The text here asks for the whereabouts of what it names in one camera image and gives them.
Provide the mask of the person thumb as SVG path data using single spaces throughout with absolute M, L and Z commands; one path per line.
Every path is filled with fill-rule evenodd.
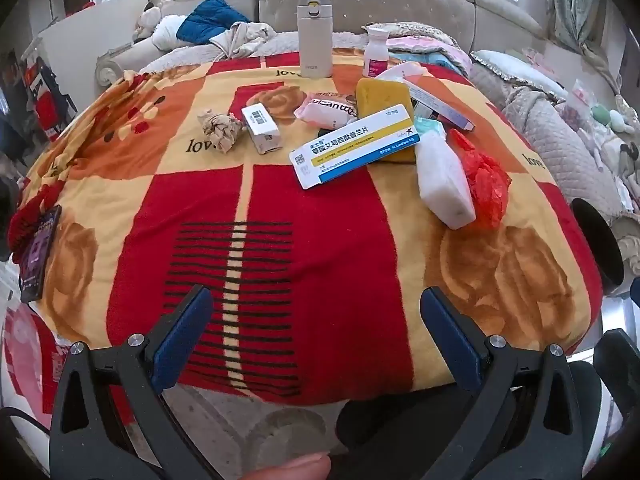
M 326 453 L 314 453 L 279 466 L 252 471 L 241 480 L 326 480 L 330 470 L 329 456 Z

